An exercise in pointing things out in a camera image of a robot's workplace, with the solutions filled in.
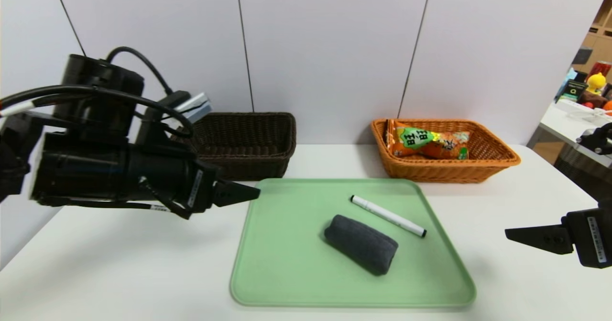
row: table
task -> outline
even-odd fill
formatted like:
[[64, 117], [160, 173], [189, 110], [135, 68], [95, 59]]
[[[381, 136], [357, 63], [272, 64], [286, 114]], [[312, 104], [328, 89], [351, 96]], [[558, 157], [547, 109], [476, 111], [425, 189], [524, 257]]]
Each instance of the table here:
[[[612, 269], [584, 268], [509, 241], [595, 201], [524, 146], [523, 162], [481, 184], [419, 184], [477, 286], [449, 310], [249, 308], [229, 291], [247, 203], [190, 221], [150, 210], [66, 206], [0, 271], [10, 321], [599, 320]], [[385, 177], [375, 146], [299, 145], [286, 177]]]
[[531, 140], [527, 143], [527, 147], [534, 147], [542, 136], [542, 131], [548, 132], [559, 138], [566, 144], [569, 144], [573, 149], [579, 151], [582, 155], [595, 160], [599, 164], [612, 168], [612, 159], [605, 155], [597, 155], [593, 151], [576, 143], [576, 138], [579, 138], [582, 133], [588, 129], [596, 129], [598, 126], [591, 122], [580, 120], [577, 118], [569, 118], [568, 113], [555, 107], [554, 103], [548, 107], [544, 113], [544, 117], [540, 121], [540, 125], [535, 130]]

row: snack bag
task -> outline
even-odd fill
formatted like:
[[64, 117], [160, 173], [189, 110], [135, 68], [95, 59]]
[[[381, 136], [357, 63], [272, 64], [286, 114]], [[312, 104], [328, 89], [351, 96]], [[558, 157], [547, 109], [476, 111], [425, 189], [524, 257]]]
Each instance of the snack bag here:
[[395, 157], [423, 154], [435, 159], [468, 159], [470, 132], [432, 132], [387, 120], [387, 150]]

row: wicker basket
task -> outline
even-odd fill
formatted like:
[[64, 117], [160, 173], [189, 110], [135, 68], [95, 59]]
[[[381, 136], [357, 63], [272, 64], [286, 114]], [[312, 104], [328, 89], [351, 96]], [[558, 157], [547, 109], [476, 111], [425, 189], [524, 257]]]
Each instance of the wicker basket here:
[[288, 112], [213, 112], [193, 127], [193, 138], [173, 140], [222, 167], [225, 179], [283, 177], [295, 150], [295, 118]]
[[372, 132], [385, 171], [390, 177], [400, 177], [422, 182], [483, 182], [491, 175], [509, 166], [516, 166], [521, 159], [497, 136], [483, 125], [468, 120], [400, 119], [411, 126], [435, 132], [470, 131], [468, 160], [433, 160], [421, 155], [398, 158], [387, 151], [385, 145], [386, 119], [372, 122]]

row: white marker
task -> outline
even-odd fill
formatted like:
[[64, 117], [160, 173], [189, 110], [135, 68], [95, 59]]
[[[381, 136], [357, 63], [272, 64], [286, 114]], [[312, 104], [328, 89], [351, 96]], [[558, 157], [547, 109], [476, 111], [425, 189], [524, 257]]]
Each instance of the white marker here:
[[411, 233], [415, 233], [421, 237], [424, 237], [427, 233], [427, 230], [419, 227], [419, 225], [416, 225], [415, 223], [412, 223], [411, 221], [402, 218], [389, 210], [385, 210], [384, 208], [381, 208], [380, 206], [369, 202], [366, 199], [359, 198], [357, 195], [352, 195], [352, 197], [350, 197], [350, 201], [353, 204], [361, 206], [362, 208], [369, 210], [369, 212], [372, 212], [376, 216], [390, 221], [391, 223], [397, 225], [402, 229], [408, 230]]

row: light green tray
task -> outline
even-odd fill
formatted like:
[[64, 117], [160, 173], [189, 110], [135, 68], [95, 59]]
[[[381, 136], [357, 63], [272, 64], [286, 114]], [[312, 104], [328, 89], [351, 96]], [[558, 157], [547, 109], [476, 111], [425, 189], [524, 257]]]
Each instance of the light green tray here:
[[[437, 308], [465, 306], [476, 287], [420, 188], [403, 179], [267, 179], [251, 201], [231, 278], [247, 306]], [[358, 195], [427, 229], [419, 238], [349, 201]], [[375, 276], [326, 243], [337, 215], [399, 244]]]

